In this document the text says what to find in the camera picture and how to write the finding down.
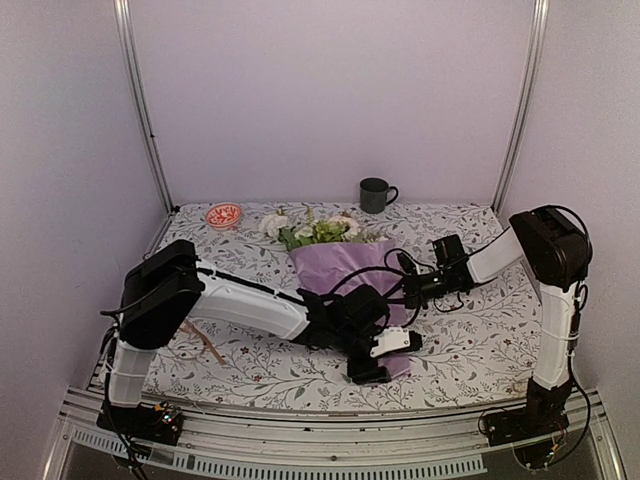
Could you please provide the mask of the purple pink wrapping paper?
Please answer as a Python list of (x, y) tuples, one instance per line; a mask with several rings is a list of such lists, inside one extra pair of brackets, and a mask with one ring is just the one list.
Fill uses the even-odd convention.
[[(407, 322), (405, 307), (389, 300), (401, 282), (397, 263), (384, 265), (384, 257), (395, 247), (392, 240), (374, 243), (329, 243), (302, 247), (289, 253), (300, 287), (315, 294), (346, 295), (360, 285), (370, 285), (382, 295), (390, 307), (391, 326)], [(380, 359), (389, 368), (392, 379), (409, 371), (409, 362), (401, 354)]]

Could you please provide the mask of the green white flower sprig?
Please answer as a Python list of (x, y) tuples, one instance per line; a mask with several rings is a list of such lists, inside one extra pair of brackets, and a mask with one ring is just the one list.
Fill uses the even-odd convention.
[(374, 243), (386, 240), (384, 235), (361, 226), (347, 212), (330, 218), (317, 218), (314, 212), (307, 208), (302, 223), (291, 223), (283, 209), (278, 209), (276, 215), (286, 220), (286, 223), (277, 229), (276, 239), (284, 245), (287, 252), (317, 244)]

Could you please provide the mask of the dark grey metal mug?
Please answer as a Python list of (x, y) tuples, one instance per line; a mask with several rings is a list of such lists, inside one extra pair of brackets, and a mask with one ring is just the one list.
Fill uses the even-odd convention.
[(359, 184), (359, 206), (367, 214), (380, 214), (399, 196), (396, 186), (381, 178), (365, 178)]

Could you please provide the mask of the white rose long stem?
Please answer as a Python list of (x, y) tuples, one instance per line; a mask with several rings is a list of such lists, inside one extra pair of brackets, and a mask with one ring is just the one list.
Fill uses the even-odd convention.
[(266, 237), (278, 240), (284, 229), (292, 226), (289, 216), (283, 209), (277, 209), (274, 213), (267, 214), (259, 223), (259, 231)]

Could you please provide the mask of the red patterned ceramic bowl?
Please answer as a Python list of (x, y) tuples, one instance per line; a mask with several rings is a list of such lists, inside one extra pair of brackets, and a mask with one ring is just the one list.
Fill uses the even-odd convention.
[(206, 223), (217, 230), (235, 227), (241, 220), (243, 211), (240, 205), (224, 202), (213, 205), (205, 215)]

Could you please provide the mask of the beige raffia ribbon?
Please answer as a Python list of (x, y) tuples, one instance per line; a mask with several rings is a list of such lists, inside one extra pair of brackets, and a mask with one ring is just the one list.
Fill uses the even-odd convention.
[(194, 324), (189, 321), (184, 321), (183, 325), (180, 327), (181, 331), (189, 333), (193, 335), (203, 346), (204, 348), (213, 355), (215, 360), (219, 365), (224, 366), (226, 364), (223, 356), (216, 350), (213, 343), (209, 340), (209, 338), (201, 332)]

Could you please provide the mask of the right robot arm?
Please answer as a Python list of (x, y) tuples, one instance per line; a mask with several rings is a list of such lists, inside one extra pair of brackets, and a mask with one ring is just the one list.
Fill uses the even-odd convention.
[(585, 284), (593, 249), (581, 218), (567, 207), (545, 205), (514, 214), (509, 228), (488, 245), (467, 252), (456, 235), (434, 241), (437, 268), (406, 269), (404, 303), (413, 309), (446, 294), (467, 292), (526, 261), (539, 283), (542, 324), (539, 354), (527, 384), (526, 405), (485, 418), (492, 434), (550, 433), (565, 427), (565, 402), (577, 381), (572, 356), (579, 338)]

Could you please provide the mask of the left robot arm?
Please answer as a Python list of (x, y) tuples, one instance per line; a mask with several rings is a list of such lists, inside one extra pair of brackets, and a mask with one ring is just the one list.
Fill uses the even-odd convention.
[(148, 426), (148, 412), (140, 405), (144, 379), (156, 352), (188, 317), (332, 349), (346, 356), (351, 379), (360, 384), (381, 380), (379, 358), (422, 346), (408, 325), (392, 325), (392, 303), (371, 285), (344, 294), (304, 288), (284, 293), (221, 271), (200, 259), (192, 242), (177, 240), (130, 270), (120, 306), (103, 313), (113, 319), (116, 337), (106, 374), (109, 415), (128, 434)]

